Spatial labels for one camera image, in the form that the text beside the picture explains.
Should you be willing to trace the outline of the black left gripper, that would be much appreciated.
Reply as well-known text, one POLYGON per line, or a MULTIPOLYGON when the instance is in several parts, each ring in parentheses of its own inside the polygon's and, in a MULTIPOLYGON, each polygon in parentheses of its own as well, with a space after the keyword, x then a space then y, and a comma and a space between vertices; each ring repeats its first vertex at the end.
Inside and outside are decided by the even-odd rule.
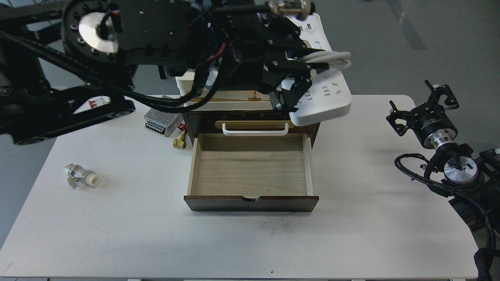
POLYGON ((311 71, 330 68, 322 59, 327 50, 301 38, 306 22, 250 11, 220 13, 218 22, 230 43, 219 69, 220 91, 259 91, 275 112, 289 114, 313 85, 311 71))

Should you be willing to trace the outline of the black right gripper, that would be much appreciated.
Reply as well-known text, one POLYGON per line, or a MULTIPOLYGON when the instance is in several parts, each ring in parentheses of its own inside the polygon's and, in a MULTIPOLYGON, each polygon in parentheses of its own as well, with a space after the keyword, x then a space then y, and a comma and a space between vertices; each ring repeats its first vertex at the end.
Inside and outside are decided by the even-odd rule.
POLYGON ((391 109, 386 121, 398 136, 411 129, 423 148, 438 149, 442 144, 454 141, 458 133, 445 111, 460 106, 449 85, 435 86, 428 80, 424 83, 431 90, 427 102, 405 111, 398 110, 395 103, 389 101, 391 109))

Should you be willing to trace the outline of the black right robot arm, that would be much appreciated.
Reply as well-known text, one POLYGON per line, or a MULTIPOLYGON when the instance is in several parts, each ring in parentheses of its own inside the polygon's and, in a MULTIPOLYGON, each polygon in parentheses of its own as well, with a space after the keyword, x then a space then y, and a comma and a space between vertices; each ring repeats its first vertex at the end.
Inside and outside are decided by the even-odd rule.
POLYGON ((448 85, 432 85, 427 101, 409 111, 399 110, 393 101, 386 117, 394 131, 403 136, 412 130, 420 145, 435 151, 427 159, 419 153, 395 158, 395 167, 411 180, 426 185, 430 191, 450 198, 450 204, 472 231, 486 230, 485 246, 474 254, 477 280, 492 281, 490 269, 499 258, 499 149, 481 151, 473 157, 469 144, 458 144, 456 126, 446 115, 459 108, 448 85))

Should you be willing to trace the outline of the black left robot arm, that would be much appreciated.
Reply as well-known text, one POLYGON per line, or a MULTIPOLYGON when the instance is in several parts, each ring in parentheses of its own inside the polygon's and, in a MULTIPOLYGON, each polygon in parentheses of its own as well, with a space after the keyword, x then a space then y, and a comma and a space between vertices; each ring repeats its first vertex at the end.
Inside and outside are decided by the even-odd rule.
POLYGON ((197 110, 220 90, 298 111, 314 61, 309 0, 59 0, 1 5, 1 134, 43 142, 135 111, 197 110))

